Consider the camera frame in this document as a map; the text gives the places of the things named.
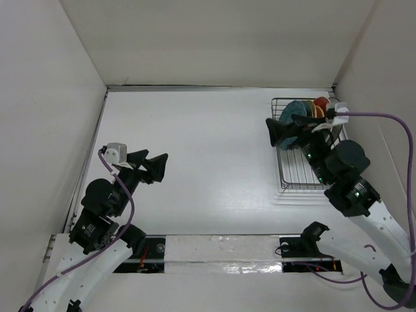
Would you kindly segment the dark teal scalloped plate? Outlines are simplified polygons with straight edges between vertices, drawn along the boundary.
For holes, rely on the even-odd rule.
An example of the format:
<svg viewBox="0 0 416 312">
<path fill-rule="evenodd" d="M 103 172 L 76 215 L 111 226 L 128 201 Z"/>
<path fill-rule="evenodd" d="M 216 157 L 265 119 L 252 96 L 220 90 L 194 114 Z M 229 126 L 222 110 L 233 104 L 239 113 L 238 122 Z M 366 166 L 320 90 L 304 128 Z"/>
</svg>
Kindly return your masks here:
<svg viewBox="0 0 416 312">
<path fill-rule="evenodd" d="M 279 117 L 279 121 L 282 122 L 283 124 L 290 124 L 292 123 L 292 118 L 291 115 L 292 114 L 299 114 L 302 116 L 306 116 L 306 110 L 302 104 L 302 101 L 298 101 L 298 100 L 294 100 L 290 103 L 287 104 L 287 106 L 283 109 L 280 117 Z M 280 145 L 279 147 L 282 150 L 288 150 L 289 146 L 291 144 L 293 144 L 297 139 L 297 136 L 292 136 L 289 138 L 286 138 Z"/>
</svg>

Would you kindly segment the beige bird plate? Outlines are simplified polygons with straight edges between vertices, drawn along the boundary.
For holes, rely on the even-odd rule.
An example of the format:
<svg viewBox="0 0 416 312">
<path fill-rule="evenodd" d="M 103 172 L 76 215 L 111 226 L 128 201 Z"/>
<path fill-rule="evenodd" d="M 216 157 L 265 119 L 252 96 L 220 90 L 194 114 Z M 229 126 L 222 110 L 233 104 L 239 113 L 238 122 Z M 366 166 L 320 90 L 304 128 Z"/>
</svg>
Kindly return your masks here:
<svg viewBox="0 0 416 312">
<path fill-rule="evenodd" d="M 313 118 L 315 118 L 317 116 L 315 104 L 312 101 L 310 101 L 310 100 L 307 101 L 307 104 L 308 104 L 308 107 L 311 110 L 311 116 Z"/>
</svg>

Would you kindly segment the red plate blue flower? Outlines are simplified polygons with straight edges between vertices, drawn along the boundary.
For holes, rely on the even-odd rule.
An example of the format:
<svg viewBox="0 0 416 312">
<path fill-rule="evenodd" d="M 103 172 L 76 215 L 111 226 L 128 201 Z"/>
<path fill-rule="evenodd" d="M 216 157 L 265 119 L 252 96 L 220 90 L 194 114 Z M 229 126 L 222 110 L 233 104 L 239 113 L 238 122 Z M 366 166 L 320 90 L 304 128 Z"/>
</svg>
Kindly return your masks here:
<svg viewBox="0 0 416 312">
<path fill-rule="evenodd" d="M 313 103 L 316 107 L 320 107 L 322 110 L 326 110 L 327 104 L 330 103 L 329 99 L 326 97 L 318 97 L 313 100 Z"/>
</svg>

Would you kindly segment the grey tree plate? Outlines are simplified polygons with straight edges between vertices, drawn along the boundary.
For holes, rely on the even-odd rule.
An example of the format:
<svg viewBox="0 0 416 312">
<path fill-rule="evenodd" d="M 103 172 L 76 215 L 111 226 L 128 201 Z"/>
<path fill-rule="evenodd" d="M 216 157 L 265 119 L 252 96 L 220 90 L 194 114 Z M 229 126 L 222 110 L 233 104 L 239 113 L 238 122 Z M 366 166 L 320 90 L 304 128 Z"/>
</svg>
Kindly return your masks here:
<svg viewBox="0 0 416 312">
<path fill-rule="evenodd" d="M 328 99 L 329 99 L 330 103 L 340 102 L 340 100 L 337 97 L 329 97 Z M 333 145 L 339 139 L 339 135 L 341 133 L 342 128 L 343 127 L 341 125 L 338 125 L 338 126 L 334 127 L 331 130 L 331 142 L 332 142 Z"/>
</svg>

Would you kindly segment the light blue flower plate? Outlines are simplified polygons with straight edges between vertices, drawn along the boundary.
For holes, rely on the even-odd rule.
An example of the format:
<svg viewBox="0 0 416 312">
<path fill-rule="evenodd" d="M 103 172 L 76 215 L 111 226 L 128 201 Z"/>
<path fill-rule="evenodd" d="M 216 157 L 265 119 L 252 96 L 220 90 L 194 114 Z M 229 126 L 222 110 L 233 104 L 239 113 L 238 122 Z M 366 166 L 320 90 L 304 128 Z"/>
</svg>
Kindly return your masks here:
<svg viewBox="0 0 416 312">
<path fill-rule="evenodd" d="M 304 106 L 304 108 L 305 108 L 305 111 L 306 111 L 306 116 L 307 116 L 307 117 L 312 117 L 312 116 L 311 116 L 311 110 L 310 110 L 310 108 L 308 107 L 307 101 L 302 101 L 302 104 L 303 104 L 303 106 Z"/>
</svg>

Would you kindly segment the orange woven plate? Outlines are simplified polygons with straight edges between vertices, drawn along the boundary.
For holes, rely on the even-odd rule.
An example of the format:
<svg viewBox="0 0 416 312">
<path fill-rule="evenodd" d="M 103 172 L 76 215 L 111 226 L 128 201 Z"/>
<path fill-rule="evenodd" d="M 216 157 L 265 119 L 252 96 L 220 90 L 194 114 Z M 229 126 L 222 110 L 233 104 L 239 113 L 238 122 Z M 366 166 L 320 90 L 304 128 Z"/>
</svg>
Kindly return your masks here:
<svg viewBox="0 0 416 312">
<path fill-rule="evenodd" d="M 324 118 L 325 113 L 321 107 L 315 105 L 315 117 L 316 118 Z"/>
</svg>

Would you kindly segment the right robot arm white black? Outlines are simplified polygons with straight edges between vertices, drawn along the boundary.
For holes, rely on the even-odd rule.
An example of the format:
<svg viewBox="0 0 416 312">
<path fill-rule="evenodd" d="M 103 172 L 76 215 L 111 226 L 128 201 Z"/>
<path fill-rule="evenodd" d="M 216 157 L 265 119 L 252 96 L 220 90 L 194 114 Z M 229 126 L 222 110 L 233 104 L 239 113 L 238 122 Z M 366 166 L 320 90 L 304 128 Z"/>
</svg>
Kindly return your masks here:
<svg viewBox="0 0 416 312">
<path fill-rule="evenodd" d="M 328 185 L 324 195 L 345 218 L 361 228 L 376 243 L 378 252 L 364 248 L 320 222 L 308 225 L 300 237 L 282 252 L 301 250 L 308 256 L 322 255 L 344 261 L 360 271 L 362 282 L 377 282 L 395 304 L 386 311 L 415 308 L 415 230 L 412 199 L 407 198 L 409 229 L 405 231 L 388 211 L 376 189 L 362 176 L 370 166 L 364 149 L 353 140 L 342 140 L 334 148 L 323 132 L 348 123 L 353 114 L 330 109 L 323 118 L 293 114 L 290 123 L 266 119 L 273 147 L 294 137 L 318 180 Z"/>
</svg>

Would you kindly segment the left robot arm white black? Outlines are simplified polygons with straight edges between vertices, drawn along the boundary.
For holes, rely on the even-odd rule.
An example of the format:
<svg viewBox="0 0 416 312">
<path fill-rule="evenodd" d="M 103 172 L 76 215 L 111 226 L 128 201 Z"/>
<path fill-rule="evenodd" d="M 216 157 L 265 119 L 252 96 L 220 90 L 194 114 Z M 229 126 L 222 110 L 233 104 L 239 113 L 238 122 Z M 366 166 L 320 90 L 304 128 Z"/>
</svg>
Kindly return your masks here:
<svg viewBox="0 0 416 312">
<path fill-rule="evenodd" d="M 146 256 L 146 234 L 132 221 L 139 184 L 160 183 L 168 154 L 148 158 L 146 149 L 129 153 L 121 143 L 98 150 L 112 181 L 90 182 L 82 211 L 69 233 L 55 275 L 42 284 L 20 311 L 85 311 L 108 277 L 127 259 Z"/>
</svg>

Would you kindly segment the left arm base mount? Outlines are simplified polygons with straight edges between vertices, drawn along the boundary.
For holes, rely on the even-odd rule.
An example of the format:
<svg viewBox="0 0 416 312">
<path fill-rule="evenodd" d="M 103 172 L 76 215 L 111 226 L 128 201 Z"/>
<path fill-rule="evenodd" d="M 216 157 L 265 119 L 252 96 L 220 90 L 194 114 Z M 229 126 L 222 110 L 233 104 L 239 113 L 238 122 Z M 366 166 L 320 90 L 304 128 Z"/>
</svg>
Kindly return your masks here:
<svg viewBox="0 0 416 312">
<path fill-rule="evenodd" d="M 146 238 L 146 245 L 138 255 L 133 255 L 114 271 L 116 274 L 158 274 L 164 273 L 164 256 L 166 236 L 151 235 Z"/>
</svg>

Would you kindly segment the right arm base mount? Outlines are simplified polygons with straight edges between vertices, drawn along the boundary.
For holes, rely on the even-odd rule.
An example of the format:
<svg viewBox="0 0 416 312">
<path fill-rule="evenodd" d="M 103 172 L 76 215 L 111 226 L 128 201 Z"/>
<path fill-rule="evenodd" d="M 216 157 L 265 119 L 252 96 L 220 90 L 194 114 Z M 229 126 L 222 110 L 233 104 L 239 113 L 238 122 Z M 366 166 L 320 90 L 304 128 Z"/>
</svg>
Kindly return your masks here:
<svg viewBox="0 0 416 312">
<path fill-rule="evenodd" d="M 342 272 L 340 260 L 321 253 L 317 247 L 320 235 L 327 230 L 328 226 L 312 222 L 298 236 L 280 237 L 274 253 L 281 257 L 283 272 Z"/>
</svg>

